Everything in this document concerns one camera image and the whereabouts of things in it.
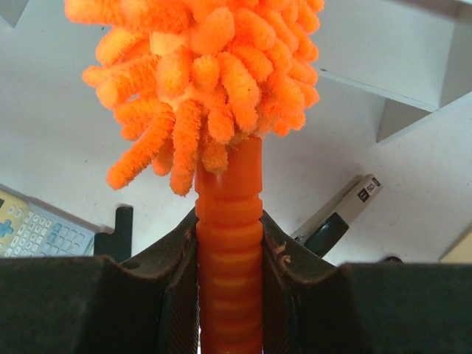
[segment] blue button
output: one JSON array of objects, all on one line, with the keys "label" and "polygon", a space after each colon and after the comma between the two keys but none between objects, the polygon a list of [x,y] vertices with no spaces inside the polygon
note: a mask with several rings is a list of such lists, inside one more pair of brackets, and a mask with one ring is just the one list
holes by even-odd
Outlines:
[{"label": "blue button", "polygon": [[48,240],[50,243],[54,243],[54,241],[56,241],[56,237],[57,237],[56,234],[51,233],[51,234],[49,235],[49,238],[48,238],[47,240]]},{"label": "blue button", "polygon": [[10,227],[11,224],[11,220],[6,220],[4,223],[0,223],[0,237],[13,233],[13,229]]},{"label": "blue button", "polygon": [[57,234],[57,233],[59,233],[60,229],[62,229],[62,225],[60,225],[59,223],[56,223],[54,225],[54,229],[52,231]]}]

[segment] ribbed handle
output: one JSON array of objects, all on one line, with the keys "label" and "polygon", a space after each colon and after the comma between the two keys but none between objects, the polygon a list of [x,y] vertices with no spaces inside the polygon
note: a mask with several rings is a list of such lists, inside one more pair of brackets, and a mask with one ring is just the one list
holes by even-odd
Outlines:
[{"label": "ribbed handle", "polygon": [[251,137],[230,151],[223,176],[197,170],[203,354],[262,352],[261,154]]}]

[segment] calculator keypad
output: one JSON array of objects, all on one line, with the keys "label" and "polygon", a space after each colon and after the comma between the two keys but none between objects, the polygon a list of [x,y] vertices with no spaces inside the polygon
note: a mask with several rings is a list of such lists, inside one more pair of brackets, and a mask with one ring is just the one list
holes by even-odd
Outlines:
[{"label": "calculator keypad", "polygon": [[85,240],[85,235],[76,230],[54,223],[34,212],[23,219],[5,257],[39,257],[48,255],[75,255]]}]

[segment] beige object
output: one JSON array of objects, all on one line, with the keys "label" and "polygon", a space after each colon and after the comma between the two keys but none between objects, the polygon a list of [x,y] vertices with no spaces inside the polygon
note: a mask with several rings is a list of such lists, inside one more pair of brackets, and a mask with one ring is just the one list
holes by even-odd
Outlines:
[{"label": "beige object", "polygon": [[441,259],[441,263],[472,263],[472,229]]}]

